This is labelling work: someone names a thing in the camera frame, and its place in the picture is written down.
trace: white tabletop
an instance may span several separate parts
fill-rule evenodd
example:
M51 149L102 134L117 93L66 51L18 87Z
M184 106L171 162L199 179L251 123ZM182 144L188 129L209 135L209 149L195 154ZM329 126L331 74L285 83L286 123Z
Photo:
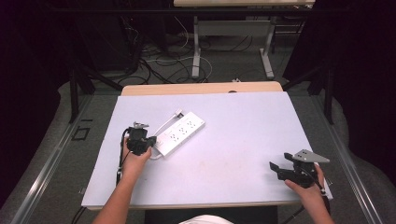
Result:
M147 123L148 136L182 108L205 127L168 158L148 161L134 208L283 204L298 196L277 180L269 161L292 169L283 153L312 150L286 92L120 96L82 206L101 208L116 186L122 132Z
M175 0L175 7L250 7L313 5L315 0Z

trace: person's right arm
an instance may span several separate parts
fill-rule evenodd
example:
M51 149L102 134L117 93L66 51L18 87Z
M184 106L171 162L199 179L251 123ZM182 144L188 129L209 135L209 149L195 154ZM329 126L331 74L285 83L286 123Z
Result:
M318 181L319 184L324 186L324 175L322 170L318 165L316 165L318 172ZM296 183L285 180L285 184L294 190L301 199L301 203L303 204L305 210L308 212L309 216L312 217L315 223L317 224L333 224L334 221L332 217L328 213L326 209L326 205L323 202L319 187L314 184L310 188L304 189Z

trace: desk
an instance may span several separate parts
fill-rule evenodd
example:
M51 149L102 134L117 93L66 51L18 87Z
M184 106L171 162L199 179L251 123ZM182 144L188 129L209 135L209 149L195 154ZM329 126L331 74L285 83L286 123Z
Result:
M147 123L150 136L178 108L195 113L205 127L169 157L148 161L134 188L131 208L299 202L269 167L272 161L291 169L284 152L311 150L290 98L276 82L242 82L126 87L114 108L82 206L100 209L115 188L123 130L134 121Z
M315 0L175 0L176 7L276 7L313 5ZM274 72L268 58L271 40L276 26L276 17L269 21L199 21L194 17L194 59L192 77L199 76L201 49L200 35L255 35L266 36L264 48L260 49L262 64L268 79L274 79Z

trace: white power strip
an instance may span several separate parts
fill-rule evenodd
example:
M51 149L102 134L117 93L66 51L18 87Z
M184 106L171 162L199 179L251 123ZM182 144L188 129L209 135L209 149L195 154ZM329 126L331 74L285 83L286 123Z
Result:
M205 122L192 112L167 128L157 136L157 143L154 145L160 153L166 157L176 148L183 145L195 133L205 126Z

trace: person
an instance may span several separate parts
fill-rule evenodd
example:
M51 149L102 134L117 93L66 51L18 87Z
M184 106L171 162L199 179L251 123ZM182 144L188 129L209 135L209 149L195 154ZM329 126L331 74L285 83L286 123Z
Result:
M148 151L140 156L136 156L126 147L126 141L123 146L123 157L125 158L122 165L122 178L119 184L114 189L110 198L107 200L105 206L100 211L98 216L93 221L93 224L110 224L110 223L122 223L126 222L128 209L134 190L134 185L140 174L142 173L146 161L151 156L151 147ZM324 175L322 170L317 166L318 181L321 186L324 184ZM315 223L320 224L332 224L334 223L332 217L328 213L325 203L323 202L320 190L317 185L313 185L310 188L304 189L292 181L285 180L285 184L292 190L294 190L301 199L305 210L307 210L309 216L314 220ZM232 223L222 217L213 216L199 216L193 222L183 222L183 223L208 223L199 222L207 220L214 220L215 222L210 223Z

